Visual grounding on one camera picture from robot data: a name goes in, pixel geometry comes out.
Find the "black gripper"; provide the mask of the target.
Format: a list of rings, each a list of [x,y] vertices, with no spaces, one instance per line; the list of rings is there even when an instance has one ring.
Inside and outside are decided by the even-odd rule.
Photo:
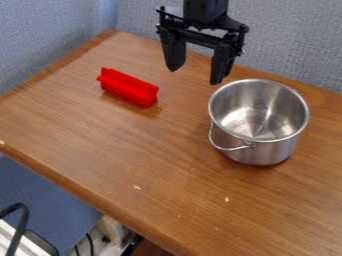
[[[166,66],[176,72],[186,62],[186,42],[214,48],[210,84],[217,85],[230,74],[236,55],[244,53],[249,26],[228,15],[228,4],[162,5],[158,34]]]

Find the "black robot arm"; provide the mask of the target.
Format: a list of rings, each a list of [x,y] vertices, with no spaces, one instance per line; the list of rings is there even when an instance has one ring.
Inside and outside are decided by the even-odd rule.
[[[236,58],[244,54],[246,24],[228,15],[229,0],[184,0],[181,7],[162,5],[157,33],[161,37],[166,66],[176,72],[186,63],[188,44],[214,50],[210,84],[230,75]]]

